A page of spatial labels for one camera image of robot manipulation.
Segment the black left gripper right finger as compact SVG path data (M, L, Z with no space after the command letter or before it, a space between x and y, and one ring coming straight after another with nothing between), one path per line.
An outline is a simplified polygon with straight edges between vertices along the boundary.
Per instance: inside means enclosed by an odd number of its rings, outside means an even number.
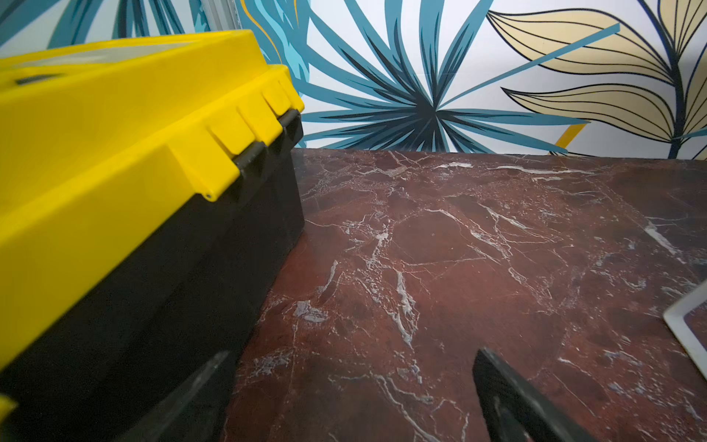
M477 352L472 375L491 440L595 439L490 349Z

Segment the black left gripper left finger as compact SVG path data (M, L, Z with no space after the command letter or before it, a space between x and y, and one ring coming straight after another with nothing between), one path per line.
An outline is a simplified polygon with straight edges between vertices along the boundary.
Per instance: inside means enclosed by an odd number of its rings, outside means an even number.
M230 353L219 352L123 433L124 441L217 441L230 401Z

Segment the white two-tier shelf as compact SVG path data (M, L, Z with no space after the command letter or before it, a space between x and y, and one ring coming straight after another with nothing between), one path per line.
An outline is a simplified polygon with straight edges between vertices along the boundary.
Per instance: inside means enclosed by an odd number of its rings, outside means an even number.
M685 318L706 303L706 295L697 290L670 306L663 319L701 375L706 378L706 349L688 326Z

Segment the yellow and black toolbox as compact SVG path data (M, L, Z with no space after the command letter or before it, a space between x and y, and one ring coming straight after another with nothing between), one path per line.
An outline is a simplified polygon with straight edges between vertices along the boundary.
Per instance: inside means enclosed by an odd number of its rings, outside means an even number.
M304 103L250 31L1 63L1 438L124 441L237 362L304 228Z

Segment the left metal corner post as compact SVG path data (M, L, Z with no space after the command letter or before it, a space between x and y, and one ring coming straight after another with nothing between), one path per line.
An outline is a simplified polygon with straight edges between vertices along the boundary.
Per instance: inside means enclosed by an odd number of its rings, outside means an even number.
M201 4L210 31L242 29L235 0L202 0Z

